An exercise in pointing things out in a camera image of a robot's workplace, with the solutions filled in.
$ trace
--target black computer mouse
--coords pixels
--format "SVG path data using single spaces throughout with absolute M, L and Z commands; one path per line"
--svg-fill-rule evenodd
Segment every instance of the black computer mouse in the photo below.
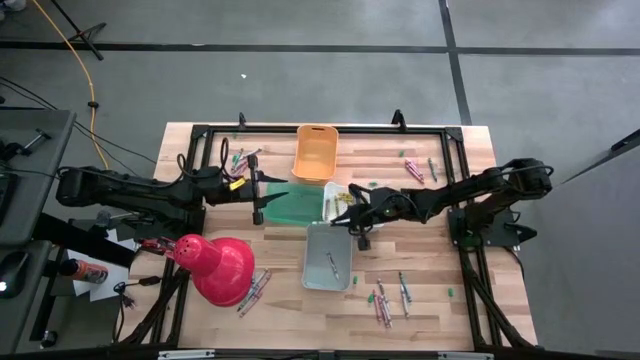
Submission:
M 17 296 L 24 287 L 29 254 L 15 251 L 0 261 L 0 299 Z

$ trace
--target orange plastic bin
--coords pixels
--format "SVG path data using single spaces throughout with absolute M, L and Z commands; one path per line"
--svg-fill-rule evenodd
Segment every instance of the orange plastic bin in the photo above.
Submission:
M 331 126 L 302 125 L 293 175 L 311 182 L 327 182 L 336 172 L 338 130 Z

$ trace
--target white paper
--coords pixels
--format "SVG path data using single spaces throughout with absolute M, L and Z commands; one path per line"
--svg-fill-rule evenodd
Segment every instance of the white paper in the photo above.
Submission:
M 136 244 L 133 239 L 118 242 L 118 233 L 115 229 L 109 230 L 107 231 L 107 233 L 107 240 L 133 251 L 137 249 L 138 244 Z M 102 284 L 92 284 L 84 281 L 74 280 L 73 288 L 75 289 L 76 296 L 84 294 L 87 291 L 90 291 L 90 301 L 102 300 L 109 297 L 117 296 L 118 294 L 113 291 L 113 287 L 117 283 L 121 281 L 126 282 L 129 279 L 129 269 L 125 267 L 114 265 L 105 261 L 96 260 L 90 256 L 72 250 L 68 250 L 67 253 L 69 254 L 69 259 L 84 260 L 88 263 L 102 265 L 109 270 L 109 276 L 107 276 L 107 279 Z

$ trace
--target wooden tabletop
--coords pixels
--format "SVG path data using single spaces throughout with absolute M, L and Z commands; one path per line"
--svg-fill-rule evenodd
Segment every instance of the wooden tabletop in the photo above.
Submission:
M 187 153 L 193 123 L 168 123 L 155 177 L 173 180 L 179 175 L 178 153 Z M 495 165 L 489 130 L 483 126 L 462 127 L 469 168 L 472 174 Z M 297 182 L 292 175 L 296 149 L 295 134 L 216 134 L 211 164 L 219 164 L 220 142 L 230 140 L 230 154 L 241 148 L 262 148 L 260 169 L 265 174 Z M 451 144 L 456 179 L 460 180 L 458 159 Z M 418 163 L 425 174 L 421 185 L 404 169 L 404 157 Z M 196 157 L 199 164 L 202 146 Z M 438 182 L 426 164 L 432 158 Z M 336 174 L 332 181 L 393 188 L 437 188 L 446 184 L 440 141 L 430 135 L 340 135 Z M 372 249 L 354 251 L 353 273 L 358 284 L 345 292 L 308 290 L 302 287 L 306 229 L 265 221 L 254 226 L 251 204 L 207 207 L 204 236 L 215 239 L 233 236 L 247 241 L 256 257 L 256 272 L 273 271 L 257 305 L 242 319 L 236 307 L 219 308 L 207 302 L 190 283 L 184 309 L 180 347 L 333 349 L 333 350 L 471 350 L 458 253 L 450 244 L 443 215 L 426 225 L 397 221 L 371 233 Z M 527 295 L 520 268 L 504 249 L 488 248 L 487 262 L 496 302 L 525 339 L 536 342 Z M 143 253 L 131 267 L 130 278 L 161 275 L 164 258 Z M 408 283 L 413 304 L 405 319 L 398 271 Z M 393 329 L 376 321 L 375 310 L 367 303 L 380 278 L 387 284 Z M 448 290 L 453 289 L 453 297 Z M 142 320 L 158 296 L 158 286 L 134 286 L 127 292 L 136 308 L 126 310 L 121 337 L 126 337 Z M 479 305 L 485 339 L 489 341 L 486 312 Z M 164 336 L 170 328 L 173 303 L 169 305 Z

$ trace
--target desk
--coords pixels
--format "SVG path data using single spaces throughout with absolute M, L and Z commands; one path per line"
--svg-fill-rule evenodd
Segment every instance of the desk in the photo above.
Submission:
M 165 131 L 155 177 L 169 181 L 180 171 L 176 155 L 187 153 L 192 123 L 169 123 Z M 463 127 L 466 153 L 472 174 L 495 165 L 487 127 Z M 265 174 L 296 181 L 291 174 L 296 149 L 295 134 L 216 134 L 212 164 L 219 164 L 222 137 L 230 140 L 230 154 L 258 147 L 260 169 Z M 456 179 L 460 180 L 455 158 Z M 338 165 L 332 181 L 370 181 L 394 188 L 422 185 L 404 169 L 404 156 L 418 160 L 427 181 L 425 187 L 446 183 L 440 142 L 425 135 L 340 135 Z M 202 149 L 199 149 L 196 163 Z M 431 157 L 438 168 L 435 183 L 425 168 Z M 204 236 L 233 236 L 247 241 L 256 256 L 257 269 L 269 268 L 273 277 L 258 304 L 243 319 L 234 308 L 210 305 L 192 284 L 184 308 L 180 347 L 243 349 L 334 349 L 334 350 L 471 350 L 473 348 L 462 286 L 457 250 L 450 245 L 446 219 L 437 216 L 426 225 L 398 221 L 385 224 L 370 234 L 370 251 L 354 252 L 353 274 L 359 282 L 345 292 L 307 290 L 302 287 L 306 229 L 265 221 L 252 225 L 251 204 L 207 207 Z M 487 249 L 487 262 L 494 297 L 522 335 L 535 343 L 535 333 L 524 283 L 513 258 L 499 248 Z M 132 264 L 132 280 L 161 275 L 164 258 L 141 254 Z M 406 274 L 414 302 L 411 318 L 404 319 L 398 271 Z M 387 284 L 391 302 L 393 329 L 376 322 L 375 311 L 367 297 L 376 279 Z M 448 296 L 448 289 L 454 296 Z M 157 287 L 127 289 L 137 307 L 126 310 L 122 337 L 138 324 L 158 296 Z M 485 339 L 489 339 L 486 313 L 478 306 Z M 163 332 L 168 332 L 173 313 L 169 306 Z
M 0 110 L 0 138 L 5 143 L 27 144 L 38 135 L 36 128 L 51 136 L 33 147 L 33 154 L 16 155 L 11 167 L 54 175 L 69 141 L 76 115 L 69 111 Z M 53 178 L 41 174 L 16 173 L 20 178 L 9 211 L 0 226 L 0 246 L 24 245 L 49 195 Z
M 25 145 L 37 135 L 36 128 L 51 136 L 50 140 L 41 140 L 35 145 L 31 156 L 15 156 L 9 162 L 10 166 L 17 170 L 54 175 L 69 141 L 75 117 L 74 113 L 61 110 L 0 109 L 0 137 L 6 143 Z M 124 266 L 128 266 L 133 259 L 133 251 L 42 213 L 53 182 L 52 177 L 25 172 L 16 174 L 19 177 L 16 191 L 0 226 L 0 261 L 16 250 L 28 252 L 30 259 L 22 292 L 11 299 L 0 299 L 0 328 L 3 329 L 0 354 L 12 353 L 18 345 L 52 242 L 61 248 L 80 251 Z M 50 277 L 48 280 L 51 286 L 54 279 L 55 277 Z M 31 329 L 29 338 L 32 341 L 40 341 L 46 329 L 55 299 L 49 294 L 51 286 L 48 285 L 45 289 L 35 324 L 28 327 Z
M 27 144 L 36 137 L 36 128 L 51 136 L 35 145 L 29 157 L 17 155 L 10 165 L 15 169 L 54 175 L 69 140 L 75 114 L 69 111 L 0 110 L 0 137 L 5 143 Z M 18 186 L 0 226 L 0 260 L 20 249 L 30 255 L 24 289 L 13 299 L 0 300 L 0 354 L 15 351 L 31 309 L 51 243 L 30 242 L 31 235 L 47 200 L 53 178 L 41 174 L 16 173 Z

